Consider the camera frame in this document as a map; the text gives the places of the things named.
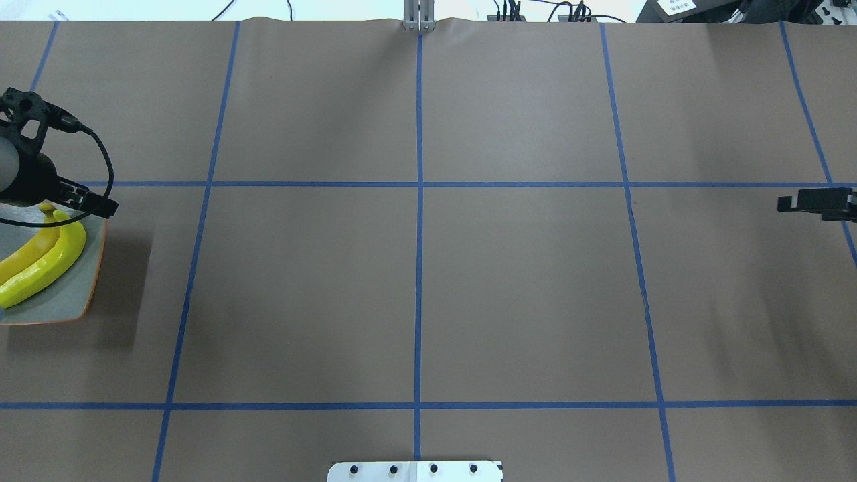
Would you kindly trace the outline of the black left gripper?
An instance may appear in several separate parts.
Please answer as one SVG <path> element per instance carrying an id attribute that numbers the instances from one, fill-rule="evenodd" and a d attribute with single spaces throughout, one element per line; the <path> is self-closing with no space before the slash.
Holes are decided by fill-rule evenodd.
<path id="1" fill-rule="evenodd" d="M 21 158 L 16 151 L 3 153 L 1 168 L 3 204 L 30 207 L 49 201 L 104 219 L 110 219 L 119 209 L 119 204 L 107 196 L 59 176 L 45 155 Z"/>

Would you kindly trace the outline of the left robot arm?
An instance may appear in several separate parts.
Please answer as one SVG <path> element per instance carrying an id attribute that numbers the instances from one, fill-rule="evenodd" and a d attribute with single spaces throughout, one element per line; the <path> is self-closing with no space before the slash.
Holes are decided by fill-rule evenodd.
<path id="1" fill-rule="evenodd" d="M 20 208 L 52 202 L 104 219 L 114 216 L 119 208 L 109 197 L 59 176 L 48 156 L 25 155 L 5 138 L 1 147 L 1 188 L 1 202 Z"/>

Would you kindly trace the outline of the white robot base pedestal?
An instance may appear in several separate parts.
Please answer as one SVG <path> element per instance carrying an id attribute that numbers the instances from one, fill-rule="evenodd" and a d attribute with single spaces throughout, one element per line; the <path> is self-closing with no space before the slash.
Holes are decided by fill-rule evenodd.
<path id="1" fill-rule="evenodd" d="M 499 461 L 352 461 L 335 463 L 327 481 L 503 481 Z"/>

